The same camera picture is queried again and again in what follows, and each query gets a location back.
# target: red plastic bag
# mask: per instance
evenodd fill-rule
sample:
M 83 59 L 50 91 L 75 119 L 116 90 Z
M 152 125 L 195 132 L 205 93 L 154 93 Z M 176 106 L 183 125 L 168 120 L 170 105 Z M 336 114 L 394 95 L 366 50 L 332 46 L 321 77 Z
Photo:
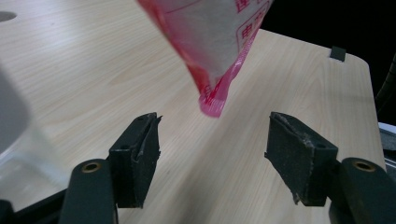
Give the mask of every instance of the red plastic bag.
M 219 117 L 273 0 L 137 0 L 189 68 L 201 110 Z

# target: wooden table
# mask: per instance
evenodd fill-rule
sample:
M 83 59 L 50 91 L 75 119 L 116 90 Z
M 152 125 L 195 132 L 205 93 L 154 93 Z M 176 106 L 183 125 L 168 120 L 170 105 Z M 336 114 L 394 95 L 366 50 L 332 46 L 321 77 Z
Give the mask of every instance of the wooden table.
M 0 62 L 71 169 L 105 158 L 137 116 L 163 115 L 162 155 L 145 207 L 120 223 L 329 223 L 326 208 L 294 205 L 263 157 L 271 111 L 339 146 L 338 160 L 385 167 L 369 68 L 347 55 L 259 31 L 219 119 L 175 51 L 134 0 L 3 1 Z

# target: table hole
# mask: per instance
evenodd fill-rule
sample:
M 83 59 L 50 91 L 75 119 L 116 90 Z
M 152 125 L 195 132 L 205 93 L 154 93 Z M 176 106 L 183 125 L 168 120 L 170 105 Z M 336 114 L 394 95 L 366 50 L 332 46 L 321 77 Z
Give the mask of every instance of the table hole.
M 15 19 L 16 17 L 17 17 L 17 14 L 14 12 L 0 11 L 0 22 L 10 21 L 12 19 Z

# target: dark background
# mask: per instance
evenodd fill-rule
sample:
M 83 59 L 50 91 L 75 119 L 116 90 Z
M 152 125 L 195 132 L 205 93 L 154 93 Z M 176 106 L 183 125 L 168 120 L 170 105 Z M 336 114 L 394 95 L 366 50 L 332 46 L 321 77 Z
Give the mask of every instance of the dark background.
M 262 29 L 362 58 L 376 96 L 396 52 L 396 0 L 275 0 Z M 396 125 L 395 102 L 393 94 L 378 121 Z

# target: screw hole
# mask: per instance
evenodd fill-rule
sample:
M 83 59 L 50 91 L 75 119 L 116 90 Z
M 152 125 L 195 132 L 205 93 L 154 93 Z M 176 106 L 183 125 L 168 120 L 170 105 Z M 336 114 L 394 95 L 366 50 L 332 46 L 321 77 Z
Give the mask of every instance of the screw hole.
M 0 22 L 2 21 L 10 21 L 15 19 L 17 14 L 14 12 L 0 11 Z
M 372 164 L 369 164 L 367 162 L 364 161 L 355 161 L 353 162 L 353 165 L 365 172 L 373 172 L 375 170 L 375 167 Z
M 90 162 L 82 167 L 82 173 L 93 173 L 99 169 L 100 164 L 98 162 Z

